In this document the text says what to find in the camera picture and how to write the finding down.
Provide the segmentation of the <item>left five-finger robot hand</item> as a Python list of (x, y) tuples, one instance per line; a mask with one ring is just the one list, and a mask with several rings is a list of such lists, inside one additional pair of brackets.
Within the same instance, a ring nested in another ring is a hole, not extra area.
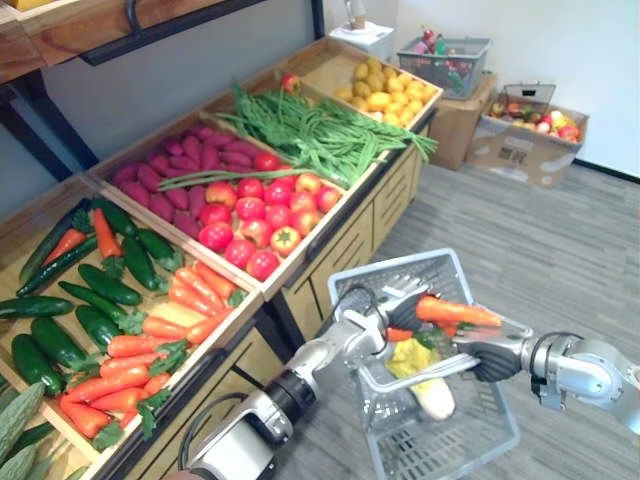
[(415, 287), (411, 291), (403, 292), (400, 297), (386, 299), (378, 306), (388, 341), (399, 342), (430, 332), (416, 314), (417, 304), (428, 294), (428, 289), (426, 285)]

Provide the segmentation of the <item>right five-finger robot hand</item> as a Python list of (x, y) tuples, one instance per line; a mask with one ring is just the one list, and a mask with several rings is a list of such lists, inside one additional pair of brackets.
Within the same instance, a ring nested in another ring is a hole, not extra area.
[(479, 381), (495, 383), (530, 369), (523, 360), (533, 330), (506, 324), (502, 327), (458, 328), (452, 341), (459, 353), (479, 361), (472, 371)]

